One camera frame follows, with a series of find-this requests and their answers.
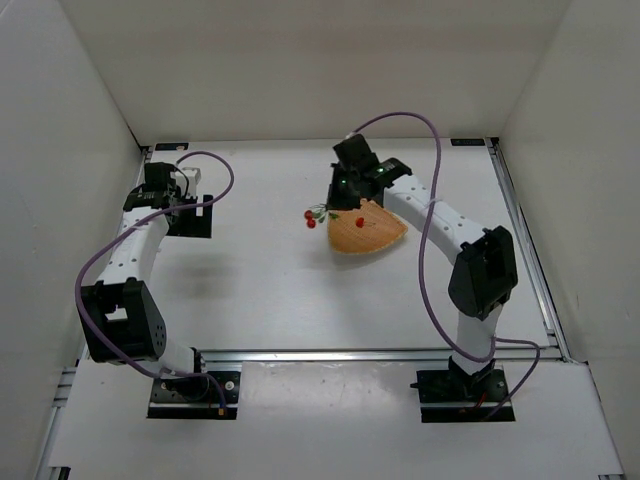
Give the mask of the fake cherry cluster with leaves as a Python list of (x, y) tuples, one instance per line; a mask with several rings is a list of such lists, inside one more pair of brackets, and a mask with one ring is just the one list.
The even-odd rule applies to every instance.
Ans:
[(318, 224), (327, 220), (337, 220), (340, 215), (331, 211), (326, 204), (316, 204), (304, 211), (305, 224), (309, 229), (314, 229)]

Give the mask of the single fake cherry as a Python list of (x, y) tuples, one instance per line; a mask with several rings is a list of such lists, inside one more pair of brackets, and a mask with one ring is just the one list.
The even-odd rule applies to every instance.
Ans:
[(355, 226), (357, 228), (365, 228), (365, 227), (374, 227), (376, 225), (376, 223), (369, 219), (369, 218), (365, 218), (365, 217), (358, 217), (355, 220)]

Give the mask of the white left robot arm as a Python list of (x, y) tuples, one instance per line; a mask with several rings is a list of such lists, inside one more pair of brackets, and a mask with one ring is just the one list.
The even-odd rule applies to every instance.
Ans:
[(122, 364), (129, 358), (156, 378), (204, 371), (197, 349), (169, 338), (149, 290), (165, 237), (211, 236), (212, 208), (198, 213), (193, 207), (200, 181), (198, 168), (163, 162), (144, 167), (144, 182), (123, 206), (121, 231), (127, 237), (113, 247), (97, 281), (80, 288), (81, 305), (94, 324), (83, 327), (94, 361)]

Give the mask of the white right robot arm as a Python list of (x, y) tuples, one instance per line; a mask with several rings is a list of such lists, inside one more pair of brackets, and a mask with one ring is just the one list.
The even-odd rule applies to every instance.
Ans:
[(452, 266), (447, 291), (459, 314), (456, 337), (446, 341), (453, 351), (449, 369), (465, 380), (488, 372), (498, 319), (518, 284), (511, 233), (486, 228), (438, 200), (434, 187), (400, 160), (380, 161), (360, 134), (333, 151), (328, 208), (345, 213), (374, 202), (421, 232), (421, 251), (427, 243), (438, 248)]

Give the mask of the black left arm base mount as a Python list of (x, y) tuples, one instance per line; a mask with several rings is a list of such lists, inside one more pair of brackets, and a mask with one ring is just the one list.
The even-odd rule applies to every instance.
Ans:
[(219, 392), (207, 379), (154, 380), (147, 417), (172, 420), (235, 420), (241, 387), (240, 371), (209, 371), (224, 393), (226, 408), (220, 407)]

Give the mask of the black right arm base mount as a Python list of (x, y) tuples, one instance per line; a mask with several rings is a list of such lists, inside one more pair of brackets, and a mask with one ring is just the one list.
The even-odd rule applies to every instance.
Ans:
[(422, 423), (515, 420), (505, 373), (500, 368), (469, 381), (451, 370), (419, 370), (410, 387), (417, 391)]

